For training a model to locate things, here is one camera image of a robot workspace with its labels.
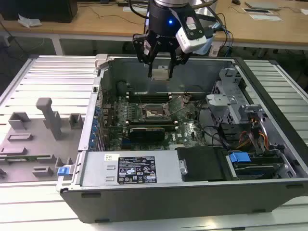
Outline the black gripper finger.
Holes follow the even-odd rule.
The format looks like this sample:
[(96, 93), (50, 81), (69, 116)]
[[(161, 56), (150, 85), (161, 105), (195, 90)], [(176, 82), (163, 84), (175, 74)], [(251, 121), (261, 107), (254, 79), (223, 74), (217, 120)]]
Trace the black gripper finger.
[(148, 77), (152, 77), (153, 62), (160, 46), (159, 35), (156, 33), (134, 34), (132, 43), (139, 62), (149, 66)]
[(170, 62), (168, 66), (168, 78), (173, 77), (174, 67), (180, 64), (186, 64), (190, 53), (184, 53), (175, 43), (169, 42)]

